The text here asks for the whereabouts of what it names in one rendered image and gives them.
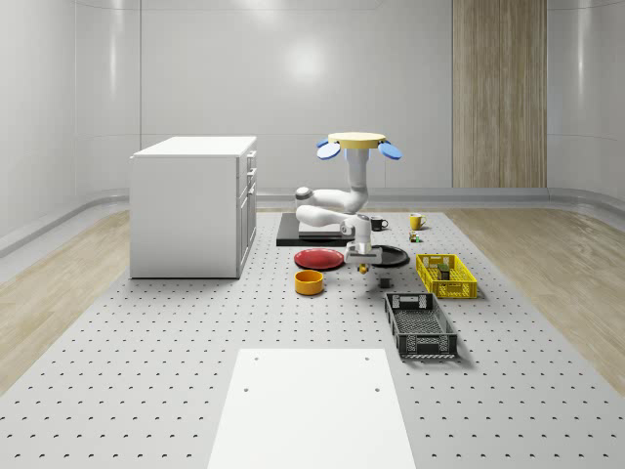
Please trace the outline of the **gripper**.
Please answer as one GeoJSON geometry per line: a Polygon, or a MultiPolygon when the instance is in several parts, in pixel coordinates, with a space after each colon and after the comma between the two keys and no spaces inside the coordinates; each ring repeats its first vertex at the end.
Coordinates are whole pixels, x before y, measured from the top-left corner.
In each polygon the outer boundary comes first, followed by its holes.
{"type": "Polygon", "coordinates": [[[382,263],[382,248],[372,247],[369,242],[349,242],[344,259],[346,264],[355,264],[359,270],[368,270],[370,265],[382,263]]]}

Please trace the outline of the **black plate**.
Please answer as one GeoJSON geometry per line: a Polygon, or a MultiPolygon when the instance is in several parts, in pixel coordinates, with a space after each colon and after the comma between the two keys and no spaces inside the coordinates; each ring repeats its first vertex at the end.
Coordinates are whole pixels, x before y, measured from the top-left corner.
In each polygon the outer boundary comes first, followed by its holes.
{"type": "Polygon", "coordinates": [[[373,248],[382,250],[382,262],[374,264],[377,268],[398,268],[409,263],[410,258],[403,250],[390,245],[373,245],[373,248]]]}

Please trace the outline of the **red plate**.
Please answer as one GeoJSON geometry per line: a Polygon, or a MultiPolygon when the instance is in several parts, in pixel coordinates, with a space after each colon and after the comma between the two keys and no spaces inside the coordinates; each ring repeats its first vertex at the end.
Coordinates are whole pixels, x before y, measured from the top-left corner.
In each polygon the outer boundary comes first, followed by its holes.
{"type": "Polygon", "coordinates": [[[340,268],[344,255],[334,249],[310,248],[296,253],[294,262],[301,269],[324,272],[340,268]]]}

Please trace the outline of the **yellow bowl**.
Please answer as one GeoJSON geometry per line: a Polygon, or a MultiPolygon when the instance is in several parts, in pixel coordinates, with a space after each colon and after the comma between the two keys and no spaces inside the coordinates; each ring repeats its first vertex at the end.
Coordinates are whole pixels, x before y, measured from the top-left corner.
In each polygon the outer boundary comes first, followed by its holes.
{"type": "Polygon", "coordinates": [[[314,270],[303,270],[294,276],[295,290],[306,296],[314,296],[323,291],[323,273],[314,270]]]}

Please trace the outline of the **black stove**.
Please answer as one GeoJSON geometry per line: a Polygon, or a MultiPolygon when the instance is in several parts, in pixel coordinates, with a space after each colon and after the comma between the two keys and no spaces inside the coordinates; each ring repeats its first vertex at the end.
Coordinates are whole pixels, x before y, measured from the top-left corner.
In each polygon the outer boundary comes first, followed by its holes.
{"type": "Polygon", "coordinates": [[[277,246],[346,246],[352,241],[352,235],[343,235],[340,231],[319,236],[300,236],[299,221],[294,212],[282,213],[276,236],[277,246]]]}

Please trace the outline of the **dark grey basket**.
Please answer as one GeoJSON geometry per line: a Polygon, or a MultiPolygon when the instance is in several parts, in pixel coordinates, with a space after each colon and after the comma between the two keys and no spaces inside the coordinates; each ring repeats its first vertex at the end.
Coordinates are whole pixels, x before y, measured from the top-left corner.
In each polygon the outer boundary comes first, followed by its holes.
{"type": "Polygon", "coordinates": [[[386,293],[385,311],[402,358],[457,356],[457,332],[434,294],[386,293]]]}

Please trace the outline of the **yellow basket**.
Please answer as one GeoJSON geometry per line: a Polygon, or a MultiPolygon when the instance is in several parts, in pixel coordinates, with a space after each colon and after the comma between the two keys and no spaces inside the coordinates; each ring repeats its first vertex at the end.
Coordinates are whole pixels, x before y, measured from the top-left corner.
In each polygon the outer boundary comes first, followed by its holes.
{"type": "Polygon", "coordinates": [[[418,254],[416,271],[426,289],[438,298],[476,298],[478,282],[455,254],[418,254]],[[438,264],[449,267],[449,279],[438,277],[438,264]]]}

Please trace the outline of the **white board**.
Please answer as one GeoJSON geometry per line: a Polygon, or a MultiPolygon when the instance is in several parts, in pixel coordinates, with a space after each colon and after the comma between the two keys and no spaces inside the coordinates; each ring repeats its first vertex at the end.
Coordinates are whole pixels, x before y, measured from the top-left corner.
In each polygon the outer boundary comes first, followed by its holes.
{"type": "Polygon", "coordinates": [[[242,349],[208,469],[415,469],[382,349],[242,349]]]}

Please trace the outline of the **white cabinet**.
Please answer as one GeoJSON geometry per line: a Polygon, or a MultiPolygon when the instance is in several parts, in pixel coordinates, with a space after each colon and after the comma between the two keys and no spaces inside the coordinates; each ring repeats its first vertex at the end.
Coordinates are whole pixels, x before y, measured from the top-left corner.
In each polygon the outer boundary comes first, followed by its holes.
{"type": "Polygon", "coordinates": [[[256,142],[172,137],[131,157],[131,277],[240,277],[256,231],[256,142]]]}

